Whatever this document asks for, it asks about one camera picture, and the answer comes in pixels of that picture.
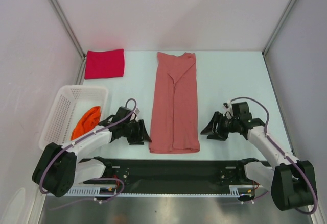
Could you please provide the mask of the salmon pink t shirt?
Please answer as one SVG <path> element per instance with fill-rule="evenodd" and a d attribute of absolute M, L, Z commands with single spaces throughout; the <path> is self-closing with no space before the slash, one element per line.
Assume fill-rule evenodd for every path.
<path fill-rule="evenodd" d="M 157 58 L 150 152 L 197 153 L 200 143 L 196 55 L 159 52 Z"/>

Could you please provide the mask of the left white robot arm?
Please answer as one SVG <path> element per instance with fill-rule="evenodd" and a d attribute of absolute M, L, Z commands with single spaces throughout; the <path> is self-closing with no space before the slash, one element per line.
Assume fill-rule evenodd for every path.
<path fill-rule="evenodd" d="M 113 177 L 112 163 L 100 156 L 87 159 L 96 149 L 108 145 L 121 137 L 130 145 L 143 145 L 151 138 L 142 119 L 135 111 L 119 107 L 96 125 L 90 132 L 71 142 L 48 144 L 32 174 L 32 181 L 43 194 L 62 197 L 75 184 L 86 181 L 109 182 Z"/>

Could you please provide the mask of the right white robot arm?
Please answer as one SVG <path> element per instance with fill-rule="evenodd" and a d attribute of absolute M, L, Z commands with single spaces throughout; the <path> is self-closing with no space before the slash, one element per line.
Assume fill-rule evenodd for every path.
<path fill-rule="evenodd" d="M 268 122 L 253 118 L 247 97 L 237 97 L 224 103 L 225 112 L 216 111 L 201 131 L 208 139 L 225 141 L 230 133 L 238 133 L 254 145 L 269 166 L 255 158 L 242 160 L 236 179 L 247 184 L 251 180 L 267 189 L 276 207 L 295 209 L 312 215 L 318 207 L 314 166 L 301 161 L 277 143 L 268 133 Z"/>

